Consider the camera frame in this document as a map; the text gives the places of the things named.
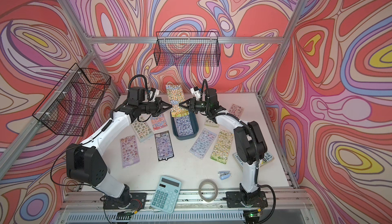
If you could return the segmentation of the panda sticker sheet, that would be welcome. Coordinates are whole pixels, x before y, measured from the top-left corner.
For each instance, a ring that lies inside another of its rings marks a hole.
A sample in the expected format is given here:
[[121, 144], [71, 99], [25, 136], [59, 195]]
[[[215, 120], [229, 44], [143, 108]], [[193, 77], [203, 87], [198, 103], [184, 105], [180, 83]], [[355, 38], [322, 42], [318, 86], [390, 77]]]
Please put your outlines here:
[[179, 106], [179, 104], [185, 101], [183, 89], [180, 85], [166, 85], [166, 91], [171, 108], [172, 117], [184, 117], [189, 115], [189, 111]]

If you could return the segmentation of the white animal sticker sheet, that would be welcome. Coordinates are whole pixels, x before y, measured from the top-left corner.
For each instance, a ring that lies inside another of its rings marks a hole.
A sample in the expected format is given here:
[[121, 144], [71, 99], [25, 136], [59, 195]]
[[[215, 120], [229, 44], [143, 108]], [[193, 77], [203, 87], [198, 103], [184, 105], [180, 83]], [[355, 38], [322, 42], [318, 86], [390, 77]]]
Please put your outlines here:
[[207, 118], [205, 121], [205, 126], [212, 127], [212, 128], [218, 128], [219, 124], [215, 123], [211, 119]]

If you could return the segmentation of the pink sticker sheet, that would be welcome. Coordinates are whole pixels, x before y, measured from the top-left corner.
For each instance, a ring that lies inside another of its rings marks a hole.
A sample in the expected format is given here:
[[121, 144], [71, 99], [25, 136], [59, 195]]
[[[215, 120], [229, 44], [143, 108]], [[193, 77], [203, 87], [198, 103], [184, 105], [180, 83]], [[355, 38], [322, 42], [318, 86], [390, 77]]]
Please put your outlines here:
[[228, 110], [230, 114], [233, 114], [237, 118], [240, 118], [244, 112], [244, 108], [237, 104], [232, 104], [230, 109]]

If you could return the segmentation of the green animal sticker sheet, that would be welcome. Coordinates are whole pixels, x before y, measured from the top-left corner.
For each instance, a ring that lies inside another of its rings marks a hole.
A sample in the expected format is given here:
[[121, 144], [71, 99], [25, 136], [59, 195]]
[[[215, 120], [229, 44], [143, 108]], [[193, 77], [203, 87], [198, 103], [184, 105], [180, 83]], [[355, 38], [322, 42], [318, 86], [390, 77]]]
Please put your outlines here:
[[220, 130], [217, 141], [210, 155], [210, 159], [222, 164], [226, 164], [233, 139], [234, 135], [232, 132]]

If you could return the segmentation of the purple dark-edged sticker sheet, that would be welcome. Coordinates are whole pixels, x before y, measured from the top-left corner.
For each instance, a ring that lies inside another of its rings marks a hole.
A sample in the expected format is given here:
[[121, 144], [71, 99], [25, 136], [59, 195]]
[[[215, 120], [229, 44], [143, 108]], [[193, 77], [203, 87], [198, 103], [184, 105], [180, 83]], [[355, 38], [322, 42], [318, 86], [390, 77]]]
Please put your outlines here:
[[169, 131], [155, 134], [158, 161], [167, 161], [174, 157]]

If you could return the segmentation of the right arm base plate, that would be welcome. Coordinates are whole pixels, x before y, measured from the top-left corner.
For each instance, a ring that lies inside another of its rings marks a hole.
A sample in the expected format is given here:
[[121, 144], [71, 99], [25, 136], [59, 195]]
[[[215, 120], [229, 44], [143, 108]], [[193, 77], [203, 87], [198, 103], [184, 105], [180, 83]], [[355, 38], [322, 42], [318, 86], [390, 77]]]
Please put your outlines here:
[[261, 208], [268, 207], [265, 192], [261, 190], [252, 193], [243, 191], [228, 191], [223, 198], [227, 202], [228, 208]]

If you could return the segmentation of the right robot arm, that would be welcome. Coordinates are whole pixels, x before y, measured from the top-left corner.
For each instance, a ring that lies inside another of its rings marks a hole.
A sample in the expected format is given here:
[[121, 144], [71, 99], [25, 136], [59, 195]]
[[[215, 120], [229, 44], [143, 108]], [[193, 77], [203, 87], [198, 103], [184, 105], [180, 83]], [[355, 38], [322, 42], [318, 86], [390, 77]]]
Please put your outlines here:
[[257, 191], [259, 189], [260, 160], [267, 152], [267, 146], [259, 124], [256, 121], [240, 120], [222, 107], [218, 101], [212, 101], [210, 98], [202, 101], [193, 97], [180, 102], [179, 107], [194, 113], [204, 113], [207, 118], [233, 133], [236, 152], [243, 162], [243, 178], [240, 189], [248, 194]]

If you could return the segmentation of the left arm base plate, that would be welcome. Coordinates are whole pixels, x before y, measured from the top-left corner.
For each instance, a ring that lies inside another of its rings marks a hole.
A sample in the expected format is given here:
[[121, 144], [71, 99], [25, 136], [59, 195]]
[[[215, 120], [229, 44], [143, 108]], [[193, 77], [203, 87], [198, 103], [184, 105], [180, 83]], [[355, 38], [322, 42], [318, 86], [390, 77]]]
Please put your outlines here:
[[113, 198], [104, 195], [100, 198], [103, 202], [103, 208], [105, 210], [137, 210], [140, 211], [145, 207], [147, 200], [147, 193], [145, 192], [134, 192], [130, 193], [129, 196]]

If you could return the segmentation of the blue penguin sticker sheet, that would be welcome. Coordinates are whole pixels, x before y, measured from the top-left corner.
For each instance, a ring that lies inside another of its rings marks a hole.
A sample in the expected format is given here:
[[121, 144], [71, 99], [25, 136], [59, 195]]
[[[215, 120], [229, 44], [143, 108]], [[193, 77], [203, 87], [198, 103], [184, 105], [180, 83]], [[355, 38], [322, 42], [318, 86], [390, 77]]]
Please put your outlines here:
[[190, 116], [182, 116], [174, 118], [177, 134], [179, 137], [185, 137], [194, 133]]

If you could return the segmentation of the red blue sticker sheet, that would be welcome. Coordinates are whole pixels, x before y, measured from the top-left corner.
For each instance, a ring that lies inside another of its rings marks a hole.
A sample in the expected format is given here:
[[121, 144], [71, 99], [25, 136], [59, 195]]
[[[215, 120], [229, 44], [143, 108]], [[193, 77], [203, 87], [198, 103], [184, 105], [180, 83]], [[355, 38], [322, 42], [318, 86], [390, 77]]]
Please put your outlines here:
[[167, 122], [164, 114], [160, 114], [157, 117], [151, 117], [151, 123], [153, 130], [160, 130], [167, 127]]

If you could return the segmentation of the teal storage box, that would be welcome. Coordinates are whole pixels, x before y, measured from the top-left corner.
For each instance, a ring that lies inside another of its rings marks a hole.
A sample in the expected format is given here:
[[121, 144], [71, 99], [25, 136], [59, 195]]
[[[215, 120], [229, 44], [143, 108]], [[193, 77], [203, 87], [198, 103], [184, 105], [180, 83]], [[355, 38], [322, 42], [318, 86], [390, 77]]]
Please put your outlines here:
[[188, 140], [196, 137], [199, 125], [196, 114], [190, 112], [182, 117], [170, 117], [174, 136], [179, 140]]

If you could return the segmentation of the lilac bear sticker sheet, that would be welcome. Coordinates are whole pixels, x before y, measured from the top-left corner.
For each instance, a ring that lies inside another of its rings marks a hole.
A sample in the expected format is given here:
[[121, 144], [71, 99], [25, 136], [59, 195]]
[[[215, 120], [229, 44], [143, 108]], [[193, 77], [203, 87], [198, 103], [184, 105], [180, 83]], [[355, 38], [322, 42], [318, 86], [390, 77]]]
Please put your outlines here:
[[136, 136], [128, 136], [120, 140], [121, 163], [123, 168], [140, 162]]

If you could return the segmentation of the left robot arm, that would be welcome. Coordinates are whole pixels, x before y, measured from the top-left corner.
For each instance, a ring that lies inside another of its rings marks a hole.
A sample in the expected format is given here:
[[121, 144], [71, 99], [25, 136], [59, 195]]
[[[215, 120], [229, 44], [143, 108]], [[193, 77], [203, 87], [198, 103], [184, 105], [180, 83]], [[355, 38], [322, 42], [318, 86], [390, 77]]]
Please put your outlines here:
[[157, 117], [170, 110], [172, 105], [161, 97], [153, 101], [127, 101], [120, 104], [112, 117], [90, 137], [66, 150], [67, 177], [94, 187], [105, 195], [130, 202], [129, 187], [113, 177], [103, 159], [111, 142], [141, 115]]

